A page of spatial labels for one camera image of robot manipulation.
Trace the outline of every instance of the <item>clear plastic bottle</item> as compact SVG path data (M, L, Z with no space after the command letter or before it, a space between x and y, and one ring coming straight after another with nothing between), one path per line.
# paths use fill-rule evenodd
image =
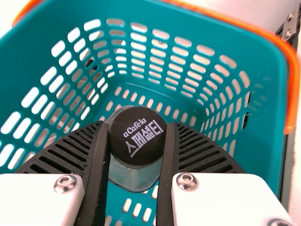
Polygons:
M109 181L143 192L159 178L166 123L154 110L124 106L107 119L111 152Z

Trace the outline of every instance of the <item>black mesh grille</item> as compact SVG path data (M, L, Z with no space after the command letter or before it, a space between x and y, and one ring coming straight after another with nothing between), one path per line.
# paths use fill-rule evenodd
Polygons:
M102 121L96 122L60 138L29 159L16 173L72 173L82 176L86 186L102 124Z
M175 124L174 174L179 172L243 173L214 141L183 124Z

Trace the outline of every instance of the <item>basket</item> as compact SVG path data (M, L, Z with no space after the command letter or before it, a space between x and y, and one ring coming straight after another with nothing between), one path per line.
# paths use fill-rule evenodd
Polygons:
M279 195L296 57L217 18L154 0L38 5L0 40L0 173L123 105L143 105L206 134ZM109 183L107 223L154 224L157 190Z

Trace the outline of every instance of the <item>black bottle cap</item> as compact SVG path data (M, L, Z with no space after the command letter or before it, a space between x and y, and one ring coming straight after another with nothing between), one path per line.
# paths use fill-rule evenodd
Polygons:
M166 123L154 110L125 106L108 119L110 151L120 164L140 168L163 155Z

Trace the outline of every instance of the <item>orange edge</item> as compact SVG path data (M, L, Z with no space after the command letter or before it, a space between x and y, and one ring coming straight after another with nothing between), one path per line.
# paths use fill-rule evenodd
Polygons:
M14 27L21 19L23 16L25 16L28 11L33 9L36 5L38 5L41 1L43 0L30 0L22 9L21 11L17 14L15 19L13 20L12 27Z
M15 17L12 26L15 26L17 22L32 8L34 8L37 4L39 4L43 0L31 0L29 1L25 7L19 12L19 14ZM273 33L270 33L268 31L264 31L260 28L257 28L256 26L253 26L251 24L247 24L242 21L238 21L234 18L228 17L226 15L222 15L220 13L197 7L192 4L184 3L177 0L162 0L170 4L175 4L179 7L183 7L213 18L216 18L218 20L222 20L226 23L242 27L246 30L249 30L251 32L254 32L260 36L263 36L264 38L268 39L272 43L274 43L286 56L286 59L288 61L288 97L287 97L287 113L286 113L286 119L285 119L285 130L284 134L289 134L296 125L297 120L297 109L298 109L298 98L299 98L299 83L300 83L300 67L299 62L296 56L296 52L294 49L287 44L286 42L282 41L278 36L276 36Z

